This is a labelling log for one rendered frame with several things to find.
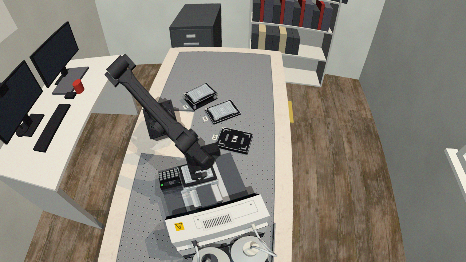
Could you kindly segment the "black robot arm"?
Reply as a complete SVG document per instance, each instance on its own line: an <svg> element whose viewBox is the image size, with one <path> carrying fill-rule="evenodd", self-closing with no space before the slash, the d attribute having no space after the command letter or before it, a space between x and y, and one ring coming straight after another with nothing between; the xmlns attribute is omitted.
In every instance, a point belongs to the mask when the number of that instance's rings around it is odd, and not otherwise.
<svg viewBox="0 0 466 262"><path fill-rule="evenodd" d="M129 69L127 69L129 67ZM158 131L160 134L167 133L167 136L175 143L175 146L186 156L196 162L204 170L208 170L214 164L215 159L220 156L220 149L217 142L200 146L198 135L193 129L186 129L176 121L176 117L163 103L160 105L149 94L146 88L136 79L133 69L134 62L124 54L119 57L106 69L105 76L114 85L122 84L134 96L134 98L146 110L149 118L150 129Z"/></svg>

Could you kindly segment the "white multi-well plate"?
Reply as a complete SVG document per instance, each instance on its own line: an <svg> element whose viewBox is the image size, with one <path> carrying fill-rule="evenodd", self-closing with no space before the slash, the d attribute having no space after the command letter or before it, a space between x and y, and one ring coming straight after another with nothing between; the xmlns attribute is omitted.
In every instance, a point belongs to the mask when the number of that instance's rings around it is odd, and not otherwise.
<svg viewBox="0 0 466 262"><path fill-rule="evenodd" d="M227 115L230 115L236 112L236 109L234 108L234 106L232 106L230 101L221 103L217 106L213 106L209 110L215 119L222 118L224 116L227 116Z"/></svg>
<svg viewBox="0 0 466 262"><path fill-rule="evenodd" d="M213 93L212 89L209 88L206 84L203 84L189 91L187 94L191 97L193 101L196 101L205 96L208 96L211 93Z"/></svg>
<svg viewBox="0 0 466 262"><path fill-rule="evenodd" d="M192 180L192 179L191 179L191 175L190 175L189 168L188 168L187 165L186 165L186 166L182 166L182 167L181 167L181 170L182 170L182 174L183 174L183 176L184 176L185 184L196 181L196 180ZM208 176L205 177L204 179L214 177L213 174L212 174L211 168L209 168L208 170L203 170L203 171L200 170L200 171L197 171L195 174L197 174L198 172L205 172L205 171L207 172Z"/></svg>

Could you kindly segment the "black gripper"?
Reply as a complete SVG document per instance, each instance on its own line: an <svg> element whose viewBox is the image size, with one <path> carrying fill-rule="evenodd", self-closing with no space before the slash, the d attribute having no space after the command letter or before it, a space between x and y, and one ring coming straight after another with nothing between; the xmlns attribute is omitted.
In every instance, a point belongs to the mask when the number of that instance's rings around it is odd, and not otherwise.
<svg viewBox="0 0 466 262"><path fill-rule="evenodd" d="M191 174L191 179L192 180L196 180L198 182L202 181L205 177L208 176L207 172L199 172L197 174L195 174L196 171L203 171L204 169L202 169L200 166L196 166L196 162L189 158L188 156L186 156L185 154L185 158L186 158L186 161L187 161L187 165L188 165L188 168L189 168L189 172ZM200 178L200 179L198 179Z"/></svg>

